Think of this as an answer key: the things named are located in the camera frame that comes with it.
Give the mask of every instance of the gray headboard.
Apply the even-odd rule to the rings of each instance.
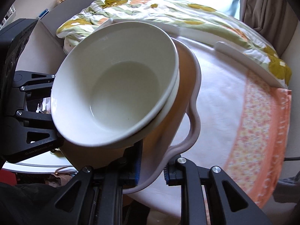
[[[95,0],[65,0],[45,15],[41,19],[41,22],[59,42],[59,44],[63,46],[64,40],[56,36],[56,30],[68,19],[88,7],[93,1]]]

